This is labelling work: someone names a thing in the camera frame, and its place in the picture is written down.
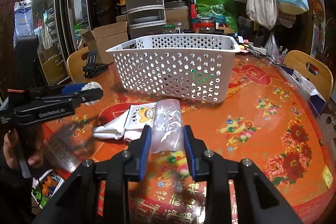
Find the person's left hand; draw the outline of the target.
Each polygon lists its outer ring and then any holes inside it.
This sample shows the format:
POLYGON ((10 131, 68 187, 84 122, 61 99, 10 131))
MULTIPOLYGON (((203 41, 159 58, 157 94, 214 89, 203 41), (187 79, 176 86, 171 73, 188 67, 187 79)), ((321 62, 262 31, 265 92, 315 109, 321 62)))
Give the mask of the person's left hand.
POLYGON ((2 152, 6 164, 10 169, 18 170, 20 168, 19 157, 25 155, 24 148, 28 147, 27 164, 35 169, 40 168, 44 163, 42 125, 25 127, 20 133, 23 135, 18 134, 16 129, 12 129, 4 136, 2 152))

